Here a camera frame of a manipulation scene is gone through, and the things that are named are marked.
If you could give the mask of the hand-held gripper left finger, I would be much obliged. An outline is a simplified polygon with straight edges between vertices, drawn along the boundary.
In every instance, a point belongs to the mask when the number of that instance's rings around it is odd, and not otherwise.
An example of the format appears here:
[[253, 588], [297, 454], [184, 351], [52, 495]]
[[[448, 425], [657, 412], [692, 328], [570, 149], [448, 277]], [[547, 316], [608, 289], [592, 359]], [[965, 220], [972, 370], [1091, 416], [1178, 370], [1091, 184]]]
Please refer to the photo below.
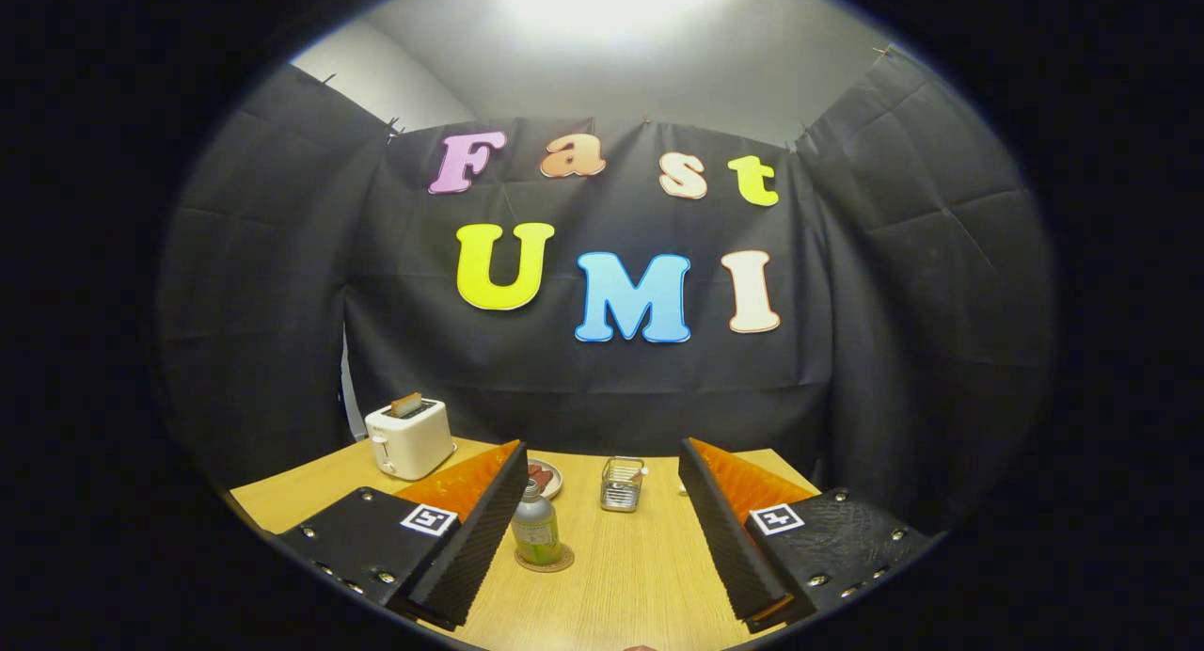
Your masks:
[[529, 485], [526, 449], [491, 446], [393, 495], [362, 485], [278, 539], [374, 604], [455, 631]]

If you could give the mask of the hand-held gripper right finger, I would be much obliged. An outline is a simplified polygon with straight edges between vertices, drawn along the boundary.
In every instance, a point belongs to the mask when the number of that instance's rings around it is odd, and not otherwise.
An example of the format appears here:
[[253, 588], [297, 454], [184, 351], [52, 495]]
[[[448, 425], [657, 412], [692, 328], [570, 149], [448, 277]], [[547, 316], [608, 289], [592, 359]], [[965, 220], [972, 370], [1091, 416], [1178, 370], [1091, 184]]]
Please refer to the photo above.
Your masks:
[[681, 440], [678, 475], [750, 632], [863, 598], [932, 545], [850, 489], [810, 491], [704, 440]]

